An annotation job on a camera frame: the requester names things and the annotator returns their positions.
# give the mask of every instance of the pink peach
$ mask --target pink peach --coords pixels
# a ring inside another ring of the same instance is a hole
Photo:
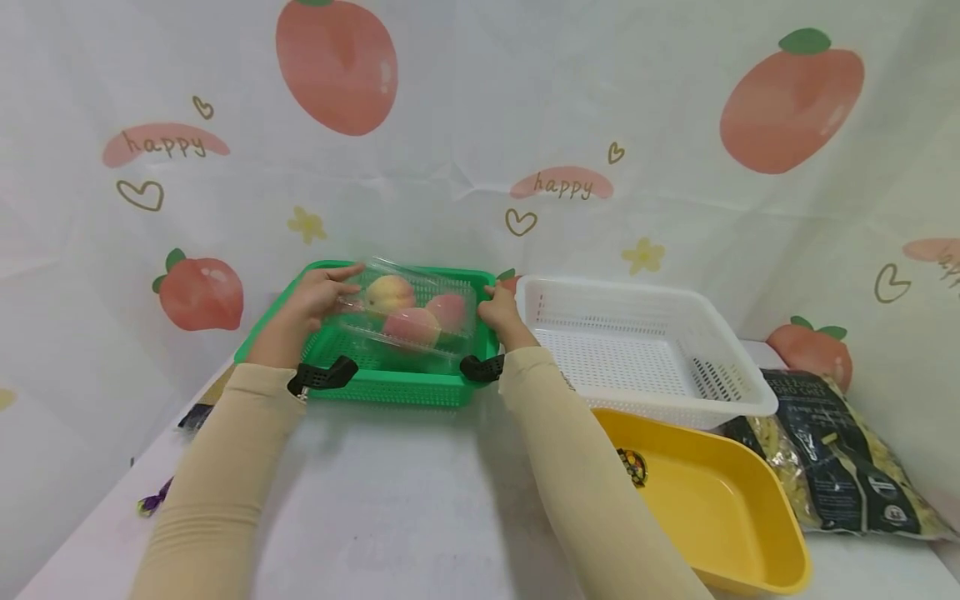
[[[425,308],[406,308],[387,317],[381,332],[404,344],[432,348],[440,339],[440,324]]]
[[[447,333],[457,333],[464,326],[467,302],[459,294],[434,296],[426,304],[426,309],[437,318],[440,328]]]

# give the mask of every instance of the arm sleeve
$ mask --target arm sleeve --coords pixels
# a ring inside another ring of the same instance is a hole
[[[237,366],[177,468],[132,600],[249,597],[257,522],[306,412],[287,391],[295,373]]]
[[[586,598],[712,600],[549,350],[507,354],[500,393],[519,424],[543,507]]]

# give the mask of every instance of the tabletop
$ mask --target tabletop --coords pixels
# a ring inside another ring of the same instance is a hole
[[[744,346],[761,366],[781,365],[766,345]],[[188,444],[164,431],[17,600],[126,598],[154,524],[136,501],[156,493]],[[924,543],[822,534],[807,544],[813,579],[798,598],[960,597]],[[253,597],[582,596],[490,386],[455,412],[309,403],[265,509]]]

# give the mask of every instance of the black clip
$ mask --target black clip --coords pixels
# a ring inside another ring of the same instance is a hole
[[[500,378],[503,373],[504,355],[494,356],[485,361],[481,361],[474,355],[470,355],[460,361],[460,372],[468,381],[474,383],[493,383]]]
[[[335,390],[346,386],[360,368],[355,362],[341,356],[330,366],[329,369],[312,367],[306,363],[300,363],[297,368],[297,375],[287,384],[287,391],[294,396],[300,396],[304,388],[312,390]]]

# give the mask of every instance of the wrist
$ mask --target wrist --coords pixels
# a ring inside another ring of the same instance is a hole
[[[277,369],[296,369],[310,333],[306,321],[291,318],[281,311],[257,335],[247,362]]]
[[[530,348],[540,345],[534,334],[527,328],[523,322],[517,322],[506,327],[501,327],[496,337],[503,344],[507,352],[512,352],[519,348]]]

